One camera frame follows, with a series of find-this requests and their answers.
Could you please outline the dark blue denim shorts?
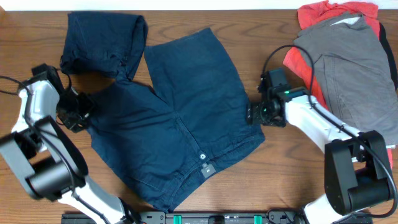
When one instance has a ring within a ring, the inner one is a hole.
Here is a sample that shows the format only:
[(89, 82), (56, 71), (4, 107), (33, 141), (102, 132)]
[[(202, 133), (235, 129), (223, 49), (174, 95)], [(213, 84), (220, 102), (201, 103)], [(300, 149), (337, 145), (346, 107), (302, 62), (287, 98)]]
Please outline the dark blue denim shorts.
[(94, 94), (91, 146), (141, 199), (171, 212), (265, 137), (246, 122), (248, 96), (211, 29), (149, 46), (152, 86), (118, 78)]

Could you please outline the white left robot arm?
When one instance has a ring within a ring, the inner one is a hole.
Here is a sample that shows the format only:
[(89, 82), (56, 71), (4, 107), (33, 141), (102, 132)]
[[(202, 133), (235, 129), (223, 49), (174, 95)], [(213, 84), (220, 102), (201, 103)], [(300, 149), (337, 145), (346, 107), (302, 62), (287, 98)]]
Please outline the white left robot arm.
[(89, 176), (81, 152), (57, 123), (74, 133), (86, 129), (93, 100), (63, 86), (58, 70), (45, 63), (17, 84), (21, 108), (11, 133), (1, 138), (1, 156), (30, 197), (72, 206), (95, 223), (139, 223), (138, 213)]

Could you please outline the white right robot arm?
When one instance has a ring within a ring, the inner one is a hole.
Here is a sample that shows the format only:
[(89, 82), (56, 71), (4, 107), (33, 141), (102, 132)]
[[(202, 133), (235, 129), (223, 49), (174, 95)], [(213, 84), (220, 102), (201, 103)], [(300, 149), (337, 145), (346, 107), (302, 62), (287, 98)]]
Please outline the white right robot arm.
[(324, 154), (325, 193), (302, 209), (296, 223), (371, 223), (397, 209), (397, 187), (384, 138), (348, 126), (304, 88), (264, 95), (250, 103), (249, 124), (291, 124)]

